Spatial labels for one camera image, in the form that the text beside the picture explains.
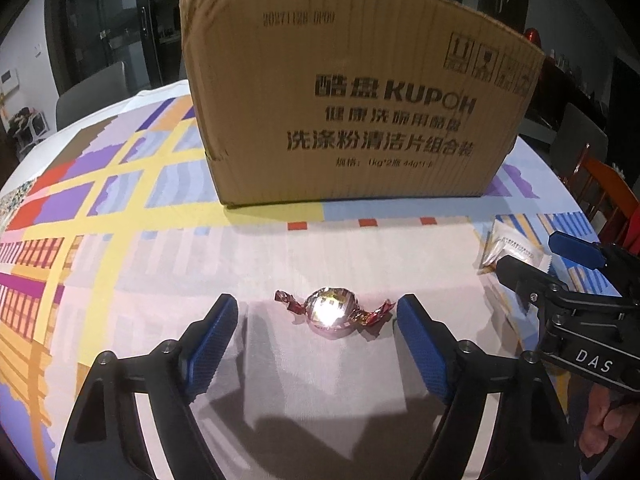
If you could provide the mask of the person's right hand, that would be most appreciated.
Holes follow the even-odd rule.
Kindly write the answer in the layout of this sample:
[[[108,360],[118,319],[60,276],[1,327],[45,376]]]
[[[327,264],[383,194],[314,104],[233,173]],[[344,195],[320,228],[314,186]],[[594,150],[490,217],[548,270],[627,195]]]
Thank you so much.
[[[628,436],[638,416],[638,405],[624,404],[613,408],[611,391],[601,385],[593,385],[582,434],[578,439],[580,450],[587,458],[603,453],[609,438],[624,440]]]

